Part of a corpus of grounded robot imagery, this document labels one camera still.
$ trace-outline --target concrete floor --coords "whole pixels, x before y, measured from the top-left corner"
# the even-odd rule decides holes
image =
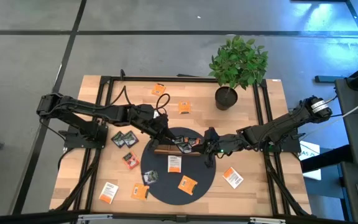
[[[358,13],[358,0],[352,0]],[[70,30],[80,0],[0,0],[0,29]],[[245,0],[93,0],[80,30],[357,30],[345,3]],[[212,54],[224,43],[219,35],[77,36],[60,92],[76,96],[83,75],[206,76]],[[300,99],[334,96],[332,84],[315,75],[348,76],[358,70],[358,39],[327,37],[252,37],[269,51],[266,78],[283,81],[288,107]],[[37,132],[39,97],[52,89],[68,36],[0,36],[0,215],[9,213],[18,181]],[[335,101],[331,108],[340,113]],[[51,121],[54,129],[65,129]],[[309,132],[318,124],[300,128]],[[342,122],[309,136],[322,147],[347,143]],[[48,132],[24,205],[24,213],[48,210],[62,140]],[[340,203],[311,197],[313,213],[343,219]]]

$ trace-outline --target wooden tabletop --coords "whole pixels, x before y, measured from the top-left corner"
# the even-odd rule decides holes
[[[79,100],[94,103],[98,93],[100,76],[86,75],[83,78]],[[209,127],[215,127],[218,134],[236,133],[237,129],[258,124],[255,108],[254,93],[252,87],[247,91],[237,88],[239,99],[237,103],[227,111],[220,111],[215,106],[214,94],[218,85],[216,83],[182,83],[162,82],[169,93],[171,100],[165,107],[169,118],[169,127],[186,127],[203,134]],[[155,82],[116,81],[113,85],[112,97],[115,99],[123,86],[126,86],[131,103],[142,103],[155,106],[158,96],[151,91]],[[287,113],[282,83],[280,80],[267,80],[268,93],[272,108],[273,118]],[[104,90],[102,102],[105,102],[107,86]],[[264,122],[267,122],[262,89],[259,89]],[[178,113],[178,102],[189,100],[191,103],[190,114]],[[126,104],[121,97],[116,105]],[[131,192],[135,183],[142,183],[140,166],[129,170],[123,163],[122,157],[129,152],[128,147],[116,147],[110,140],[118,131],[126,133],[132,130],[139,138],[139,142],[131,148],[138,158],[142,157],[149,136],[141,134],[132,126],[117,128],[109,124],[108,140],[102,150],[101,160],[97,174],[92,201],[92,212],[106,213],[153,213],[153,214],[192,214],[192,215],[260,215],[270,216],[272,210],[269,200],[269,188],[262,153],[254,151],[235,152],[231,156],[216,159],[216,174],[212,186],[207,193],[193,203],[187,205],[169,205],[157,200],[149,194],[146,201],[131,198]],[[75,187],[80,175],[83,162],[84,149],[74,149],[62,160],[55,184],[50,208],[56,208],[68,196]],[[311,212],[306,194],[305,182],[299,161],[289,153],[281,154],[285,184],[296,201],[307,212]],[[233,167],[244,181],[236,189],[233,189],[222,175],[229,167]],[[108,204],[99,200],[99,195],[106,182],[116,184],[119,190]],[[278,209],[283,213],[280,191],[275,186],[278,200]],[[85,207],[88,185],[85,186],[80,208]]]

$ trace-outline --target black plant pot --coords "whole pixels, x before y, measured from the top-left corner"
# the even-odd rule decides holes
[[[229,109],[237,102],[237,99],[238,95],[236,91],[226,86],[218,88],[215,92],[216,107],[219,110]]]

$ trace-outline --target potted plant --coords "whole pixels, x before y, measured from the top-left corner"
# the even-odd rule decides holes
[[[209,67],[213,70],[209,75],[214,76],[220,88],[216,90],[216,107],[227,110],[237,101],[237,86],[247,89],[247,86],[260,83],[266,73],[267,51],[264,46],[255,46],[255,39],[247,42],[240,36],[227,39],[226,45],[218,48],[218,55],[212,55]]]

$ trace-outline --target green leaves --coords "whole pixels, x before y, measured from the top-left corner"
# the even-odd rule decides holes
[[[264,46],[254,43],[255,39],[244,42],[239,35],[227,39],[226,44],[218,48],[218,55],[211,57],[209,76],[214,76],[220,86],[230,88],[240,85],[246,89],[255,82],[260,83],[266,73],[268,52],[261,53]]]

